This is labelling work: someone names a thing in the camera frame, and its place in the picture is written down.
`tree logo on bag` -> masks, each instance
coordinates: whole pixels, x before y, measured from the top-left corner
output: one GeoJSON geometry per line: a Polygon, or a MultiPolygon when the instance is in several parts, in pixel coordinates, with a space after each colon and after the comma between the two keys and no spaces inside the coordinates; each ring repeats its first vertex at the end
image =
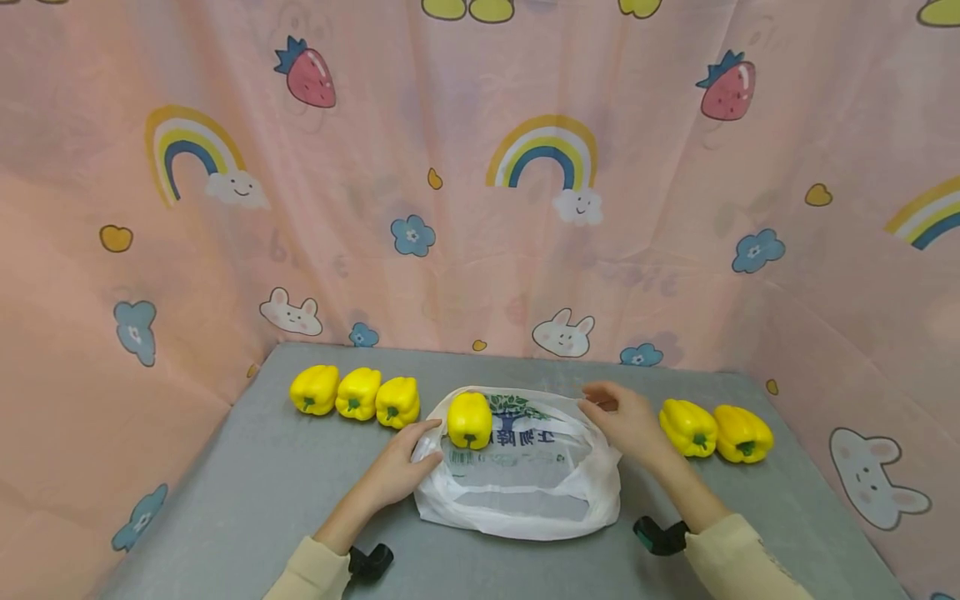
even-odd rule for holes
{"type": "Polygon", "coordinates": [[[500,421],[503,422],[503,429],[501,431],[513,431],[514,421],[524,417],[536,420],[551,419],[541,411],[530,406],[529,400],[525,397],[490,394],[487,396],[487,402],[490,403],[491,412],[497,417],[500,417],[500,421]]]}

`blue flower print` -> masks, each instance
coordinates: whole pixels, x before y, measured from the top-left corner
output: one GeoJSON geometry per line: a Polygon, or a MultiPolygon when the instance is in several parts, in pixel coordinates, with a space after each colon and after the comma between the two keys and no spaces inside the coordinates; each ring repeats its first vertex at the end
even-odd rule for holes
{"type": "Polygon", "coordinates": [[[663,360],[663,352],[653,344],[640,344],[636,348],[620,350],[620,364],[634,367],[655,367],[663,360]]]}
{"type": "Polygon", "coordinates": [[[394,248],[401,254],[426,256],[437,242],[437,234],[419,215],[410,215],[406,220],[397,219],[390,225],[390,233],[394,235],[394,248]]]}
{"type": "Polygon", "coordinates": [[[120,344],[130,354],[136,354],[141,365],[152,367],[156,360],[156,341],[154,331],[150,329],[156,318],[154,304],[146,300],[136,304],[117,302],[113,307],[113,318],[117,322],[120,344]]]}
{"type": "Polygon", "coordinates": [[[373,348],[380,341],[380,336],[365,323],[354,323],[350,332],[350,341],[358,348],[373,348]]]}
{"type": "Polygon", "coordinates": [[[786,246],[777,239],[777,232],[764,229],[757,235],[744,236],[736,243],[736,258],[733,260],[734,273],[756,273],[770,260],[780,260],[786,252],[786,246]]]}
{"type": "Polygon", "coordinates": [[[148,493],[140,498],[140,501],[133,507],[133,512],[130,513],[130,522],[113,534],[113,540],[110,541],[113,549],[117,552],[120,550],[130,552],[136,541],[143,535],[147,525],[150,525],[150,522],[154,520],[156,513],[159,512],[160,507],[163,506],[163,501],[166,499],[167,484],[165,483],[157,486],[153,493],[148,493]]]}

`curtain backdrop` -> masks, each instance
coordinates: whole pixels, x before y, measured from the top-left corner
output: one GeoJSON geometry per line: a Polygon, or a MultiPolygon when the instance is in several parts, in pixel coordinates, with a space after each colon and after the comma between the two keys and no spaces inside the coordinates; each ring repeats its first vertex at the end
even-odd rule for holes
{"type": "Polygon", "coordinates": [[[960,596],[958,26],[0,1],[0,595],[94,595],[299,341],[748,372],[913,597],[960,596]]]}

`rainbow print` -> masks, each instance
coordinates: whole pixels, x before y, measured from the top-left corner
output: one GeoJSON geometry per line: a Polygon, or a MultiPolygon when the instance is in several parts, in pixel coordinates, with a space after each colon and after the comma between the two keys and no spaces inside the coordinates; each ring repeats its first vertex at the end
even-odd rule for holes
{"type": "Polygon", "coordinates": [[[500,142],[487,168],[487,185],[516,187],[527,164],[553,158],[564,170],[564,189],[593,187],[597,144],[580,121],[561,114],[544,114],[520,124],[500,142]]]}
{"type": "Polygon", "coordinates": [[[960,227],[960,177],[931,187],[904,206],[884,230],[917,250],[947,231],[960,227]]]}
{"type": "Polygon", "coordinates": [[[172,207],[180,200],[180,189],[174,179],[174,158],[181,154],[198,158],[211,176],[211,184],[218,183],[208,185],[207,195],[218,196],[229,204],[246,204],[251,201],[241,199],[248,198],[253,191],[258,194],[253,186],[256,180],[246,173],[243,157],[229,133],[198,110],[176,105],[154,110],[147,117],[145,140],[156,189],[168,206],[172,207]],[[235,199],[224,197],[219,193],[223,186],[213,178],[215,174],[240,176],[243,185],[250,186],[250,191],[234,192],[235,199]]]}

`bunny print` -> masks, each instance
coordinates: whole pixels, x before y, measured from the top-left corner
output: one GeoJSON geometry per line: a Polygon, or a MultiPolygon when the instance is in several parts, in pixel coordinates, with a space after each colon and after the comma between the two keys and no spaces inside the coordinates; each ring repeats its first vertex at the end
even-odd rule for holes
{"type": "Polygon", "coordinates": [[[281,287],[274,288],[270,299],[260,304],[260,314],[284,331],[309,336],[320,335],[324,326],[317,319],[317,301],[308,298],[297,308],[288,303],[289,299],[286,290],[281,287]]]}
{"type": "Polygon", "coordinates": [[[534,327],[534,342],[544,350],[565,358],[580,358],[590,350],[587,337],[593,329],[593,317],[584,317],[576,325],[570,324],[572,311],[565,308],[553,319],[534,327]]]}
{"type": "Polygon", "coordinates": [[[930,510],[926,494],[890,483],[884,465],[900,459],[900,446],[890,438],[863,438],[846,427],[830,434],[830,457],[853,507],[877,529],[893,531],[900,515],[930,510]]]}

